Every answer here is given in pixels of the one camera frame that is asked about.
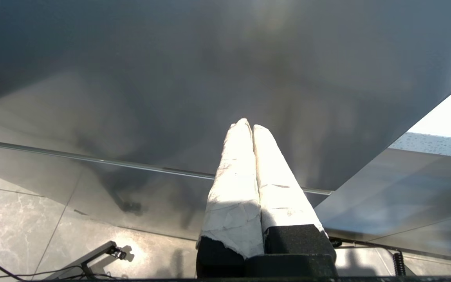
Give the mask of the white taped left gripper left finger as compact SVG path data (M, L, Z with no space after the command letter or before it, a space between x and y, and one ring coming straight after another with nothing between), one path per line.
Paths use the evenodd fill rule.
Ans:
M253 134L245 118L225 136L196 249L198 278L243 277L246 260L264 254Z

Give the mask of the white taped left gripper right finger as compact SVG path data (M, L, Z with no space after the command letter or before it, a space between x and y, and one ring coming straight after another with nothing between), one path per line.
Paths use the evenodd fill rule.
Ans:
M319 256L334 262L336 251L274 136L255 125L253 144L265 253Z

